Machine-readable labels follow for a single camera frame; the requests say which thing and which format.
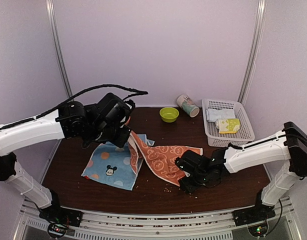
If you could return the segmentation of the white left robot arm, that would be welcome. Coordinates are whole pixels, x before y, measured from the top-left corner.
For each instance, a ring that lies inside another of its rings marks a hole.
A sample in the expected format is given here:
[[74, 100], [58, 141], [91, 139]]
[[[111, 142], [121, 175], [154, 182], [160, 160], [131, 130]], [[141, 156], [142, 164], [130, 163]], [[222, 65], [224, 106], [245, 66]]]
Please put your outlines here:
[[0, 124], [0, 181], [6, 182], [45, 210], [54, 222], [61, 222], [65, 210], [57, 194], [38, 183], [17, 159], [17, 152], [45, 142], [80, 138], [82, 147], [110, 142], [121, 148], [131, 129], [127, 126], [133, 100], [121, 99], [113, 93], [99, 102], [84, 105], [65, 100], [40, 115], [9, 124]]

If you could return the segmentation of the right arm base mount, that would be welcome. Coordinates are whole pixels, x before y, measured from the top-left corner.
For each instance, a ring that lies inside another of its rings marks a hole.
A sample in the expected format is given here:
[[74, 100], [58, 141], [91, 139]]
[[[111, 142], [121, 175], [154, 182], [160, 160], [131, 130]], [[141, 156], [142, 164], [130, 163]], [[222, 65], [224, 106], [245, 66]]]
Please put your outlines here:
[[249, 225], [276, 216], [274, 205], [264, 205], [261, 199], [261, 192], [256, 195], [255, 205], [232, 212], [235, 226]]

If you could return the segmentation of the orange bunny towel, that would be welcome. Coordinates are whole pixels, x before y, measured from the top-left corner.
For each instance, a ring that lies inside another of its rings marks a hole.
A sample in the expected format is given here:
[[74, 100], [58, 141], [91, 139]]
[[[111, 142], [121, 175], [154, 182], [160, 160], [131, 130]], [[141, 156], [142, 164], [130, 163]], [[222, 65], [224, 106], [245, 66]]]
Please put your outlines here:
[[179, 180], [186, 175], [176, 166], [175, 160], [188, 150], [200, 156], [203, 154], [201, 147], [177, 145], [174, 141], [167, 142], [165, 145], [151, 145], [137, 134], [137, 130], [143, 128], [144, 133], [149, 134], [150, 137], [179, 138], [180, 132], [176, 126], [168, 126], [167, 123], [152, 122], [148, 119], [137, 121], [136, 117], [132, 117], [126, 125], [131, 127], [127, 143], [131, 153], [132, 169], [136, 169], [136, 162], [142, 158], [156, 177], [177, 187], [180, 186]]

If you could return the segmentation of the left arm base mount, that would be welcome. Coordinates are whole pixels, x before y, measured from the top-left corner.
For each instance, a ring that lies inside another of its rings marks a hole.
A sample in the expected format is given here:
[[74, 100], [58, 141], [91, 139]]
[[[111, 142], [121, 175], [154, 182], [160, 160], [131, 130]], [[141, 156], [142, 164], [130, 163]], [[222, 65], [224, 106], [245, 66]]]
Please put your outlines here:
[[39, 217], [50, 223], [79, 227], [82, 221], [83, 213], [79, 210], [61, 207], [58, 194], [53, 190], [50, 192], [51, 205], [46, 208], [38, 207]]

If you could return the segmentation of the white perforated plastic basket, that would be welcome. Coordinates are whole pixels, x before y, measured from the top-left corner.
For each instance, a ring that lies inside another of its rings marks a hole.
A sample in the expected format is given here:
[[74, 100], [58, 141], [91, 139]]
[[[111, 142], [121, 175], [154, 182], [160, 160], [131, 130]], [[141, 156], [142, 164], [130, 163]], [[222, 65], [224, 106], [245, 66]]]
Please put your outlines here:
[[[202, 103], [202, 116], [204, 131], [207, 136], [207, 143], [210, 147], [226, 147], [228, 143], [236, 146], [244, 145], [255, 140], [255, 134], [252, 125], [249, 121], [248, 115], [244, 106], [231, 100], [219, 100], [204, 98]], [[237, 133], [219, 134], [214, 122], [207, 121], [207, 109], [230, 109], [234, 110], [235, 117], [240, 121], [240, 129]]]

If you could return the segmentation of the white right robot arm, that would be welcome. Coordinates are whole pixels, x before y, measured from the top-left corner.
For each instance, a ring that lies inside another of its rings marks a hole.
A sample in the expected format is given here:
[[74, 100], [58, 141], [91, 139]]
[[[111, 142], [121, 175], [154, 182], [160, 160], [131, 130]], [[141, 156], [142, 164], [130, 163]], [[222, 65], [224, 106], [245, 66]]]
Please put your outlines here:
[[211, 157], [186, 150], [174, 163], [185, 174], [178, 181], [180, 188], [193, 193], [202, 186], [218, 185], [223, 171], [234, 174], [277, 161], [284, 162], [282, 168], [260, 190], [256, 205], [250, 209], [250, 217], [260, 221], [297, 180], [307, 177], [307, 134], [295, 123], [286, 122], [275, 134], [241, 146], [229, 143], [214, 150]]

